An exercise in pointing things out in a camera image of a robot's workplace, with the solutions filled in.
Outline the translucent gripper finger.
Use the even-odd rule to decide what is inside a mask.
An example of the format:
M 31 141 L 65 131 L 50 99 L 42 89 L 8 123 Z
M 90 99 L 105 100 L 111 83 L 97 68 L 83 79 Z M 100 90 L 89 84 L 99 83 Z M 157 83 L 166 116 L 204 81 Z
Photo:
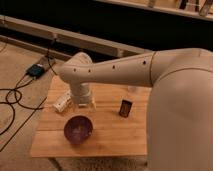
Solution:
M 89 106 L 90 106 L 90 108 L 91 108 L 92 111 L 96 111 L 96 104 L 95 104 L 95 102 L 91 102 Z
M 68 105 L 68 107 L 69 110 L 74 111 L 74 104 L 72 102 Z

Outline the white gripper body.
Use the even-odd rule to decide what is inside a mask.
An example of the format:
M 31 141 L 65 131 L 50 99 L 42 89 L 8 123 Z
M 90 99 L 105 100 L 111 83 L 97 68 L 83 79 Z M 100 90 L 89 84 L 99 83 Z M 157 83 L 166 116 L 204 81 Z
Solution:
M 76 105 L 89 104 L 92 101 L 92 91 L 88 83 L 71 84 L 70 96 Z

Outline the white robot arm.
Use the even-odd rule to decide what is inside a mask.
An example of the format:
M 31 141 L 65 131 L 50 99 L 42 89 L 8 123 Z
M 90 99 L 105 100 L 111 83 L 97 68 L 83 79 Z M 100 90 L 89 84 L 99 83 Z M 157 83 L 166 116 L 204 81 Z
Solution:
M 149 170 L 213 171 L 213 51 L 154 51 L 100 63 L 80 52 L 59 76 L 77 103 L 91 99 L 92 82 L 149 87 Z

